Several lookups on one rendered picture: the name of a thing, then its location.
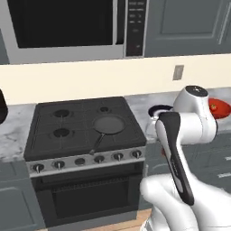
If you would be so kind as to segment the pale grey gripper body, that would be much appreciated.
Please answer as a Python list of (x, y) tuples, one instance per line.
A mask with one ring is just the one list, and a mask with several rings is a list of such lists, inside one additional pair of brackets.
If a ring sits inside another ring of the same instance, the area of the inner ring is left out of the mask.
[(156, 139), (157, 138), (157, 133), (155, 129), (155, 124), (158, 120), (157, 116), (153, 116), (149, 119), (146, 127), (145, 127), (145, 133), (150, 139)]

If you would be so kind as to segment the white plate with dark rim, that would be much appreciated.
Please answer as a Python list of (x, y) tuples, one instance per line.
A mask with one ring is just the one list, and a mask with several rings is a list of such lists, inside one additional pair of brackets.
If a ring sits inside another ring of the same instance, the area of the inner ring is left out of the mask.
[(155, 105), (149, 108), (148, 115), (152, 118), (158, 118), (160, 113), (168, 112), (172, 110), (172, 106), (169, 105)]

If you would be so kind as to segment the red tomato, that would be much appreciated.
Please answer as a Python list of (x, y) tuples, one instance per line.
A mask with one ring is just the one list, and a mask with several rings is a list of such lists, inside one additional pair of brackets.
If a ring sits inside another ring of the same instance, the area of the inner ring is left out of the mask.
[(231, 114), (231, 106), (223, 100), (210, 97), (208, 103), (210, 112), (215, 119), (222, 119)]

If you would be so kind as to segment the black frying pan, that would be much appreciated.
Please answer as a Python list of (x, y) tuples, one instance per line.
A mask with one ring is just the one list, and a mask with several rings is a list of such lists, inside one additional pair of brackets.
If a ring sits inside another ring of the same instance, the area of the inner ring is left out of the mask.
[(98, 146), (106, 135), (119, 134), (125, 129), (125, 120), (119, 115), (101, 115), (94, 120), (94, 130), (99, 133), (99, 137), (94, 143), (89, 154), (94, 155)]

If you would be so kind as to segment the black hob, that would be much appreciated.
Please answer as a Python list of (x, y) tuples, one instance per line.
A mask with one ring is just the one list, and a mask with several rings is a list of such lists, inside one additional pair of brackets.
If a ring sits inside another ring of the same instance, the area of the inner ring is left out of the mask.
[(146, 145), (143, 131), (124, 97), (48, 102), (35, 107), (24, 159), (31, 162), (88, 153), (99, 137), (94, 119), (107, 115), (121, 116), (125, 129), (105, 136), (99, 152)]

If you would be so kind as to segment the black oven door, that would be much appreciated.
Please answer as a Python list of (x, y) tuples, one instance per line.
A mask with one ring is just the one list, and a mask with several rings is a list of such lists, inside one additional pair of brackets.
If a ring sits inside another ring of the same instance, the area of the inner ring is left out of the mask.
[(42, 183), (32, 179), (44, 223), (47, 227), (136, 211), (140, 198), (143, 163), (98, 167), (94, 171), (139, 171), (141, 175), (109, 179)]

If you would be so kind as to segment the silver microwave oven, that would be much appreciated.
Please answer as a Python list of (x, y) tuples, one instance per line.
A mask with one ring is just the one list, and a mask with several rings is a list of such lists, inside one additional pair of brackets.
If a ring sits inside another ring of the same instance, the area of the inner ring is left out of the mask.
[(17, 45), (16, 36), (9, 6), (6, 0), (0, 0), (0, 32), (3, 44), (10, 64), (34, 64), (53, 62), (72, 62), (88, 60), (120, 60), (137, 59), (144, 56), (145, 36), (141, 48), (135, 46), (136, 52), (128, 56), (126, 42), (116, 43), (116, 9), (117, 0), (113, 0), (113, 44), (106, 46), (83, 46), (83, 47), (56, 47), (56, 48), (27, 48), (21, 49)]

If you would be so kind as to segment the grey drawer front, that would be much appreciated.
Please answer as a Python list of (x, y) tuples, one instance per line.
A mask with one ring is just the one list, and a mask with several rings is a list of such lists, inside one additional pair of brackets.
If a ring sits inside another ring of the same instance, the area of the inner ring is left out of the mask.
[(24, 161), (0, 162), (0, 186), (30, 184), (31, 180)]

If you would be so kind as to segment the black rounded appliance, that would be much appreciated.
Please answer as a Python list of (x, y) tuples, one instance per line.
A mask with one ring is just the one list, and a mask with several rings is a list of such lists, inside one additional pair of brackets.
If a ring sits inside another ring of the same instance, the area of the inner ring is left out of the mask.
[(0, 124), (2, 124), (5, 121), (7, 115), (8, 115), (8, 107), (5, 102), (4, 94), (0, 89)]

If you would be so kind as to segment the grey base cupboard door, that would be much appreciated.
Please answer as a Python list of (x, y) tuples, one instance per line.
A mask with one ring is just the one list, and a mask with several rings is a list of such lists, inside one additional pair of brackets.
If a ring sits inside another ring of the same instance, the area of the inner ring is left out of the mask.
[(45, 228), (37, 199), (28, 189), (0, 189), (0, 231), (35, 231)]

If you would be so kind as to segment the grey wall socket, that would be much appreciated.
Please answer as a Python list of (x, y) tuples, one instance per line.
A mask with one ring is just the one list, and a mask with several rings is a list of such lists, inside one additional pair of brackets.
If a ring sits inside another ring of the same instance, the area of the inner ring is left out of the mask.
[(181, 80), (183, 75), (184, 66), (176, 65), (173, 72), (173, 80)]

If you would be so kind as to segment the grey wall cupboard door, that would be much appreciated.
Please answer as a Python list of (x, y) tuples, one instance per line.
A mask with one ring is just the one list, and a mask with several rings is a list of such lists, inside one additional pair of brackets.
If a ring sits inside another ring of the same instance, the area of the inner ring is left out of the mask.
[(150, 0), (147, 57), (231, 53), (231, 13), (221, 45), (218, 39), (231, 0)]

